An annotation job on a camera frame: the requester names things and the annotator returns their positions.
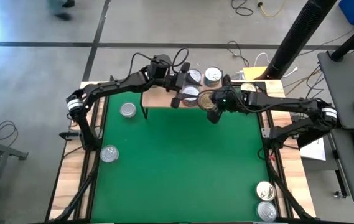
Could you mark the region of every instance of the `wooden table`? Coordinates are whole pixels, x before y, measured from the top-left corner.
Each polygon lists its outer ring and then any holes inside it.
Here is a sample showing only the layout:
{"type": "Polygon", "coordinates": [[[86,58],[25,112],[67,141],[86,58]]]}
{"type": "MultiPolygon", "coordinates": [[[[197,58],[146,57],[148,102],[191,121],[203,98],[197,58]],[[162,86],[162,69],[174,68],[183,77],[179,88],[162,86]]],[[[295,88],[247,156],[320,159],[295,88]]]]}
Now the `wooden table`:
{"type": "MultiPolygon", "coordinates": [[[[250,75],[249,72],[246,72],[246,79],[253,79],[255,75],[250,75]]],[[[285,97],[284,90],[282,86],[282,82],[280,80],[265,80],[266,88],[269,96],[276,96],[276,97],[285,97]]],[[[80,88],[83,88],[87,84],[91,83],[98,83],[98,82],[82,82],[80,88]]],[[[157,106],[157,107],[164,107],[169,106],[170,99],[175,96],[175,93],[166,93],[162,88],[153,88],[145,93],[142,104],[145,107],[157,106]],[[153,99],[158,97],[160,93],[163,93],[162,100],[153,99]]],[[[103,101],[100,102],[100,109],[98,110],[98,119],[96,120],[96,125],[99,125],[101,122],[102,117],[102,107],[103,101]]],[[[281,111],[272,111],[272,117],[275,126],[286,126],[291,124],[291,118],[288,112],[281,112],[281,111]]],[[[91,112],[87,116],[87,120],[91,120],[91,112]]],[[[267,123],[266,117],[263,116],[264,123],[267,123]]],[[[297,147],[296,140],[288,139],[285,144],[293,147],[297,147]]],[[[67,142],[65,146],[65,152],[70,152],[71,150],[81,146],[80,140],[72,140],[67,142]]],[[[280,150],[281,152],[281,159],[284,168],[284,173],[286,176],[287,187],[296,198],[296,200],[300,203],[300,205],[305,209],[305,211],[315,217],[315,210],[312,204],[312,199],[310,196],[307,178],[305,176],[304,167],[302,165],[300,152],[296,149],[290,149],[284,147],[280,150]]],[[[58,175],[58,179],[56,182],[56,188],[54,188],[55,194],[52,204],[50,205],[49,211],[49,218],[56,218],[60,215],[63,209],[68,205],[71,201],[73,196],[76,194],[78,189],[78,183],[80,180],[80,174],[82,171],[83,165],[83,158],[84,158],[84,151],[78,150],[69,156],[67,156],[61,166],[60,166],[60,173],[58,175]]],[[[285,217],[286,216],[286,208],[284,208],[284,201],[282,193],[279,189],[278,191],[278,201],[281,206],[281,213],[285,217]]],[[[88,190],[83,198],[82,203],[82,212],[81,218],[85,217],[85,210],[86,210],[86,200],[87,200],[88,190]]]]}

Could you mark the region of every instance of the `gray floor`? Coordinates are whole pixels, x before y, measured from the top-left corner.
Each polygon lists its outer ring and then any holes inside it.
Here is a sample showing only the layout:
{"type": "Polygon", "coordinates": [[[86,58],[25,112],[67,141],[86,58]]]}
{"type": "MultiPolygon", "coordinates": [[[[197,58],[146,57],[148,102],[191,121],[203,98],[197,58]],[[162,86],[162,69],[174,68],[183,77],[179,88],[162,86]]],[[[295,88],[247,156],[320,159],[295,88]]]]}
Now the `gray floor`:
{"type": "MultiPolygon", "coordinates": [[[[250,17],[237,16],[229,0],[112,0],[101,35],[101,43],[205,43],[280,44],[305,0],[287,0],[280,15],[264,17],[256,1],[246,4],[254,10],[250,17]]],[[[92,42],[105,0],[76,0],[68,9],[70,22],[49,15],[46,0],[0,0],[0,42],[92,42]]],[[[276,12],[282,0],[265,0],[269,13],[276,12]]],[[[336,5],[309,45],[320,45],[353,29],[336,5]]],[[[338,45],[348,36],[328,45],[338,45]]],[[[29,152],[26,161],[11,159],[0,181],[0,221],[32,223],[44,220],[57,175],[64,141],[58,133],[66,130],[65,97],[78,88],[91,48],[87,47],[1,47],[0,46],[0,122],[13,120],[19,130],[14,147],[29,152]]],[[[108,80],[110,75],[123,78],[135,52],[152,56],[177,49],[99,48],[89,80],[108,80]]],[[[266,52],[271,59],[275,49],[243,49],[253,66],[256,56],[266,52]]],[[[284,85],[310,74],[317,66],[315,51],[298,57],[292,64],[298,71],[283,78],[284,85]]],[[[225,49],[190,49],[192,67],[205,70],[220,67],[225,73],[241,70],[243,62],[225,49]]],[[[137,57],[134,68],[147,60],[137,57]]],[[[257,66],[266,66],[260,56],[257,66]]],[[[331,101],[324,82],[319,97],[331,101]]],[[[305,96],[303,83],[289,96],[305,96]]],[[[335,200],[332,192],[337,180],[329,172],[308,172],[310,191],[318,217],[354,222],[352,200],[335,200]]]]}

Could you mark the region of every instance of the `can lid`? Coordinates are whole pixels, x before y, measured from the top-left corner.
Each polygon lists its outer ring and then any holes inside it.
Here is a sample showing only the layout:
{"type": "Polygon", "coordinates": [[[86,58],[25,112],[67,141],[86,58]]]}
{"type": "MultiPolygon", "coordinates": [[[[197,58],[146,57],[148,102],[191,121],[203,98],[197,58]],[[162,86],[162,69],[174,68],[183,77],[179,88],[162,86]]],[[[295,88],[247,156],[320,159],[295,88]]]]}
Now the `can lid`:
{"type": "MultiPolygon", "coordinates": [[[[184,89],[182,90],[182,93],[197,96],[197,95],[199,95],[199,89],[196,88],[196,87],[194,87],[194,86],[192,86],[192,85],[187,85],[187,86],[185,86],[184,89]]],[[[190,98],[185,98],[184,100],[187,100],[187,101],[195,101],[196,98],[190,97],[190,98]]]]}
{"type": "Polygon", "coordinates": [[[240,90],[257,91],[257,88],[252,83],[244,83],[240,86],[240,90]]]}
{"type": "Polygon", "coordinates": [[[202,108],[206,110],[214,110],[215,109],[215,104],[211,100],[211,95],[212,91],[208,91],[205,93],[202,93],[199,98],[197,99],[197,104],[202,108]]]}
{"type": "Polygon", "coordinates": [[[125,103],[120,107],[120,113],[124,117],[131,118],[137,112],[137,109],[133,103],[125,103]]]}
{"type": "Polygon", "coordinates": [[[222,78],[222,72],[219,68],[210,67],[206,69],[205,76],[210,81],[218,81],[222,78]]]}
{"type": "Polygon", "coordinates": [[[270,202],[260,202],[257,206],[257,214],[264,222],[273,222],[276,219],[275,206],[270,202]]]}
{"type": "Polygon", "coordinates": [[[200,80],[202,79],[202,73],[199,72],[197,69],[191,69],[188,71],[190,76],[196,81],[200,83],[200,80]]]}
{"type": "Polygon", "coordinates": [[[115,146],[105,146],[101,150],[101,159],[103,162],[113,162],[119,157],[119,151],[115,146]]]}
{"type": "Polygon", "coordinates": [[[260,183],[258,183],[256,192],[258,197],[260,197],[260,199],[264,201],[272,201],[276,196],[275,187],[266,181],[261,181],[260,183]]]}

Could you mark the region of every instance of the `green surface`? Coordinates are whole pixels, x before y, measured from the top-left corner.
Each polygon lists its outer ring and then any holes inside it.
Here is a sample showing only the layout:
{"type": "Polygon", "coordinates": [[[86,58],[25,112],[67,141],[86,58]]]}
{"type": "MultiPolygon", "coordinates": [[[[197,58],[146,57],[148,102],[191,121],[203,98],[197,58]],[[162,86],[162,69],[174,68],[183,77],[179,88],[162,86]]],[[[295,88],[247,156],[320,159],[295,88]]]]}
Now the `green surface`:
{"type": "Polygon", "coordinates": [[[200,109],[149,109],[139,94],[112,96],[103,145],[119,159],[100,163],[91,221],[232,222],[259,220],[255,188],[268,180],[258,119],[224,113],[218,124],[200,109]],[[119,109],[137,106],[132,119],[119,109]]]}

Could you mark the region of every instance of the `shoe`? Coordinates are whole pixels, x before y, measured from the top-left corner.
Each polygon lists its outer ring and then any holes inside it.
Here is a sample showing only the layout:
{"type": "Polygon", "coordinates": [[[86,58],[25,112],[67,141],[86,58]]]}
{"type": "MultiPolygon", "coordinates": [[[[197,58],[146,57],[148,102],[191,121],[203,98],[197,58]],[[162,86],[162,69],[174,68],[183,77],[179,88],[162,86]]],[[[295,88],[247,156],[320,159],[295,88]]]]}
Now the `shoe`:
{"type": "Polygon", "coordinates": [[[72,19],[72,16],[69,13],[63,12],[60,14],[56,14],[56,17],[58,17],[59,19],[63,20],[63,21],[70,21],[72,19]]]}
{"type": "Polygon", "coordinates": [[[62,7],[65,7],[65,8],[70,8],[70,7],[73,7],[75,5],[75,0],[67,0],[65,4],[63,4],[62,7]]]}

